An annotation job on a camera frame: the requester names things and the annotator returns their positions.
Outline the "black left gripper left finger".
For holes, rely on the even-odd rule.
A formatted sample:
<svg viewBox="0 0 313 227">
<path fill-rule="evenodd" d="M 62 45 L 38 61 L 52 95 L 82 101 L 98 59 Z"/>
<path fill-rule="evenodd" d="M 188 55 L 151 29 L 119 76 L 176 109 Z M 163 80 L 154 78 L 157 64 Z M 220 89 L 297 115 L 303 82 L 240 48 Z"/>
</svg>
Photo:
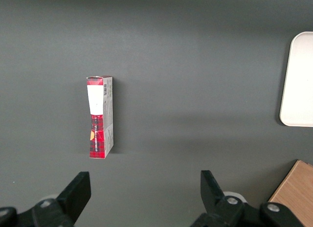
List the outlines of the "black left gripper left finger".
<svg viewBox="0 0 313 227">
<path fill-rule="evenodd" d="M 0 208 L 2 227 L 73 227 L 91 197 L 89 172 L 77 176 L 56 197 L 17 213 L 14 207 Z"/>
</svg>

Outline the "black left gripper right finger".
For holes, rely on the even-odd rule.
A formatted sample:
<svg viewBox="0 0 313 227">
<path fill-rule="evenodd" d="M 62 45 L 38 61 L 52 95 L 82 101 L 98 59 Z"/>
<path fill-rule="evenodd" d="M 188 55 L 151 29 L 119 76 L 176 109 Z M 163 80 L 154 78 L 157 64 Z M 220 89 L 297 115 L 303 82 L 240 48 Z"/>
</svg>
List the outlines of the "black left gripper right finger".
<svg viewBox="0 0 313 227">
<path fill-rule="evenodd" d="M 262 203 L 258 209 L 233 195 L 225 195 L 211 171 L 201 171 L 201 199 L 206 212 L 194 227 L 302 227 L 303 224 L 283 204 Z"/>
</svg>

